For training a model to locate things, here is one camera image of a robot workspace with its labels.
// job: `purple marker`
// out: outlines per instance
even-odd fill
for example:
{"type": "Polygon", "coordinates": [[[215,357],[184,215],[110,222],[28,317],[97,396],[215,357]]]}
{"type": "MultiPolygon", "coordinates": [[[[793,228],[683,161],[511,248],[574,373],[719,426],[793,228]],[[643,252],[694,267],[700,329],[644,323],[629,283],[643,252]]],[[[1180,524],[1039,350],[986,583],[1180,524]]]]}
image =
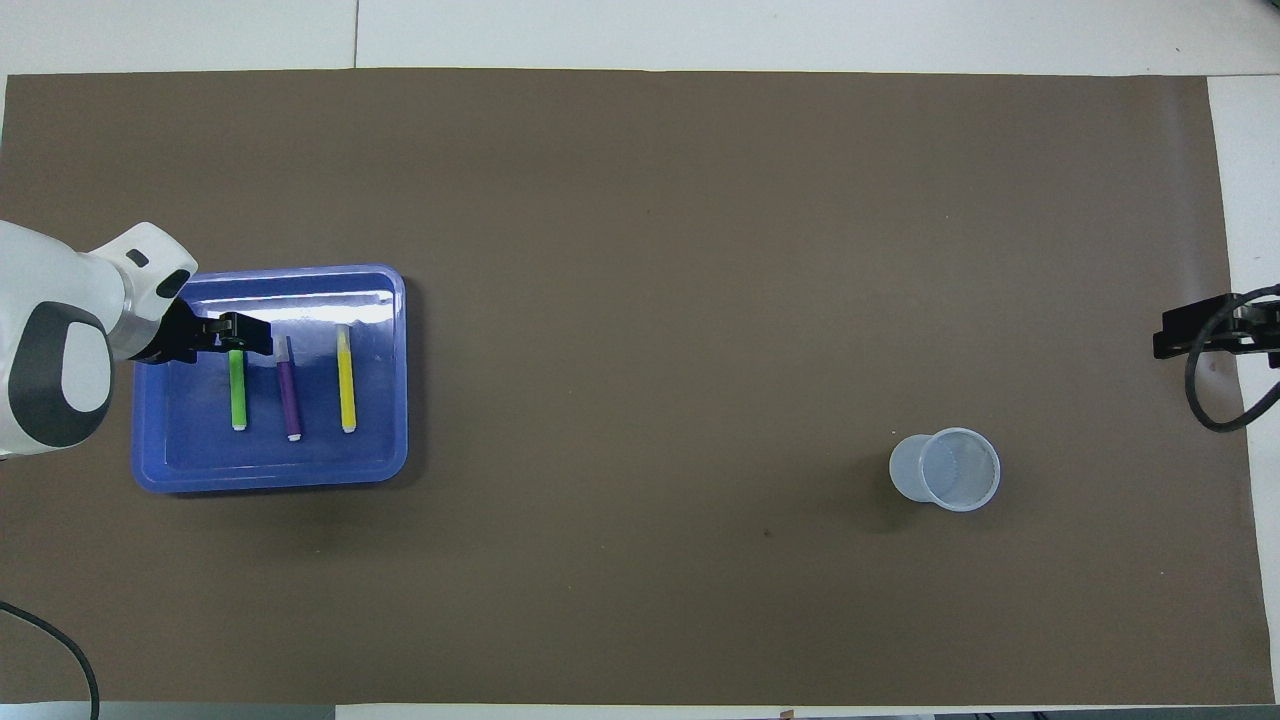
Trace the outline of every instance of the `purple marker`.
{"type": "Polygon", "coordinates": [[[293,387],[293,346],[289,336],[275,338],[275,373],[280,377],[284,432],[289,436],[289,442],[298,442],[302,439],[302,418],[298,415],[298,391],[293,387]]]}

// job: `yellow marker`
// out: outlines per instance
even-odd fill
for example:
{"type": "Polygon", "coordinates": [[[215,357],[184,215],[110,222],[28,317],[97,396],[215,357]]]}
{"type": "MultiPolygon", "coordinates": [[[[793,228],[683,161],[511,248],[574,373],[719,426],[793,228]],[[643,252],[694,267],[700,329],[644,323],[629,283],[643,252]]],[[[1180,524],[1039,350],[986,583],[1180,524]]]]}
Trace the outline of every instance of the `yellow marker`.
{"type": "Polygon", "coordinates": [[[338,402],[342,432],[356,432],[356,380],[351,373],[351,325],[338,325],[338,402]]]}

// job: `cup rim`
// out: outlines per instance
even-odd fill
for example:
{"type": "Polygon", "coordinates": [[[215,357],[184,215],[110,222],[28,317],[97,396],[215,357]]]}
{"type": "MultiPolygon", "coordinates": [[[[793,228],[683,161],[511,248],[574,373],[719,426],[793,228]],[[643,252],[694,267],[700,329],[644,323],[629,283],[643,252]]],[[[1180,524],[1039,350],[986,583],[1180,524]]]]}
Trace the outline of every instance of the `cup rim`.
{"type": "Polygon", "coordinates": [[[991,498],[996,495],[996,491],[1000,488],[1000,455],[996,452],[996,447],[992,446],[991,441],[984,438],[982,433],[970,430],[969,428],[945,428],[933,433],[932,436],[929,436],[929,439],[924,441],[924,446],[920,448],[920,457],[915,462],[916,462],[916,470],[919,471],[920,475],[920,484],[924,486],[924,492],[927,492],[929,497],[933,498],[934,505],[937,505],[938,507],[943,507],[946,510],[951,510],[952,512],[969,512],[970,510],[977,510],[983,505],[987,505],[987,502],[991,501],[991,498]],[[983,493],[983,496],[979,500],[975,500],[973,502],[961,502],[961,503],[947,502],[941,497],[938,497],[937,495],[933,495],[933,488],[931,488],[929,482],[924,479],[924,456],[929,452],[929,446],[932,446],[933,442],[937,441],[940,437],[948,434],[964,434],[977,439],[978,445],[980,445],[987,451],[987,455],[991,457],[991,462],[995,470],[995,478],[991,480],[991,487],[987,488],[987,492],[983,493]]]}

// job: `white table surface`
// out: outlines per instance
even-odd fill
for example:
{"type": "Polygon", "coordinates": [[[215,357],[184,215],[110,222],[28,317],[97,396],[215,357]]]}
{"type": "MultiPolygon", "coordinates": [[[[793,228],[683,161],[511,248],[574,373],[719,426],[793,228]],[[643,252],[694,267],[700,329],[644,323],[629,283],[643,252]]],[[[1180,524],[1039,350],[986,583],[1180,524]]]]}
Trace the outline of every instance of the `white table surface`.
{"type": "MultiPolygon", "coordinates": [[[[1280,282],[1280,9],[1263,0],[0,0],[0,86],[22,73],[351,67],[1211,76],[1233,290],[1280,282]]],[[[1244,359],[1240,375],[1245,402],[1280,379],[1261,356],[1244,359]]],[[[1280,667],[1280,410],[1247,432],[1272,667],[1280,667]]],[[[812,710],[797,715],[943,708],[812,710]]],[[[471,711],[530,719],[563,717],[566,708],[348,706],[339,717],[471,711]]]]}

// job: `black cable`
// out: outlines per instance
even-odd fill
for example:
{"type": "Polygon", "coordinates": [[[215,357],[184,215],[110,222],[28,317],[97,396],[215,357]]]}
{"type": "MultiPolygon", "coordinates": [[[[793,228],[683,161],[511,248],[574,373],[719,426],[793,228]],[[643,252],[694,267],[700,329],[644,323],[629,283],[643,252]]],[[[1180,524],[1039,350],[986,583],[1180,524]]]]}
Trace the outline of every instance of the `black cable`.
{"type": "Polygon", "coordinates": [[[1210,418],[1208,413],[1204,413],[1204,409],[1201,407],[1199,397],[1196,395],[1196,364],[1199,363],[1201,352],[1204,351],[1204,343],[1208,342],[1208,336],[1212,334],[1213,328],[1221,324],[1222,320],[1225,320],[1236,309],[1267,295],[1280,295],[1280,284],[1260,287],[1253,292],[1245,292],[1244,295],[1221,306],[1217,313],[1213,313],[1213,315],[1204,323],[1201,332],[1196,334],[1196,340],[1192,342],[1192,347],[1187,352],[1187,369],[1183,373],[1183,387],[1187,391],[1187,404],[1192,406],[1192,415],[1196,415],[1196,419],[1199,420],[1202,425],[1215,433],[1229,433],[1248,425],[1253,420],[1257,420],[1260,415],[1270,410],[1271,406],[1280,400],[1280,383],[1276,383],[1267,391],[1266,395],[1262,396],[1261,400],[1253,404],[1253,407],[1240,413],[1239,418],[1219,423],[1217,420],[1210,418]]]}
{"type": "Polygon", "coordinates": [[[101,705],[101,701],[97,697],[97,678],[93,676],[93,667],[90,666],[88,657],[84,657],[84,651],[76,644],[76,641],[70,639],[67,633],[55,628],[52,623],[42,620],[20,607],[9,605],[3,600],[0,600],[0,611],[8,612],[19,620],[29,623],[31,625],[49,633],[55,641],[67,646],[67,650],[76,656],[76,662],[79,662],[81,670],[84,673],[84,682],[88,684],[88,720],[97,720],[99,706],[101,705]]]}

